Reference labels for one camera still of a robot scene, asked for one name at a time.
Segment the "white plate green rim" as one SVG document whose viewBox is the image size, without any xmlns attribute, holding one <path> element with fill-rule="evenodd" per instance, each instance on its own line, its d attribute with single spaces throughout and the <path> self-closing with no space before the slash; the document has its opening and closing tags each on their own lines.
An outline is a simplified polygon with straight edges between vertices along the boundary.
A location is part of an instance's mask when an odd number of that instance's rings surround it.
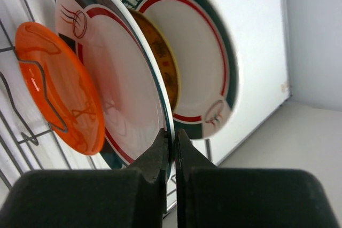
<svg viewBox="0 0 342 228">
<path fill-rule="evenodd" d="M 89 72 L 105 119 L 100 154 L 125 168 L 160 130 L 175 139 L 172 109 L 152 50 L 120 0 L 56 0 L 55 28 Z"/>
</svg>

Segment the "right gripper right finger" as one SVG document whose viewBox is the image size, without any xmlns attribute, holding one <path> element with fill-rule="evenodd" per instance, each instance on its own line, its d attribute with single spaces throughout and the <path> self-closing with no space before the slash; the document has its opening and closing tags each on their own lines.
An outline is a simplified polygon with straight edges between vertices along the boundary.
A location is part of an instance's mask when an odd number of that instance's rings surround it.
<svg viewBox="0 0 342 228">
<path fill-rule="evenodd" d="M 175 139 L 178 227 L 338 227 L 320 181 L 299 169 L 219 168 Z"/>
</svg>

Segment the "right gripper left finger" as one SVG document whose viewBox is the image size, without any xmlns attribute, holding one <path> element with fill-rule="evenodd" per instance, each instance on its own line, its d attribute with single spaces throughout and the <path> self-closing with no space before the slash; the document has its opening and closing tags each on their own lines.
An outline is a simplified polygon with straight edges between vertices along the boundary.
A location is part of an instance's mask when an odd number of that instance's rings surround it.
<svg viewBox="0 0 342 228">
<path fill-rule="evenodd" d="M 1 227 L 162 227 L 167 166 L 160 130 L 124 169 L 27 172 L 5 199 Z"/>
</svg>

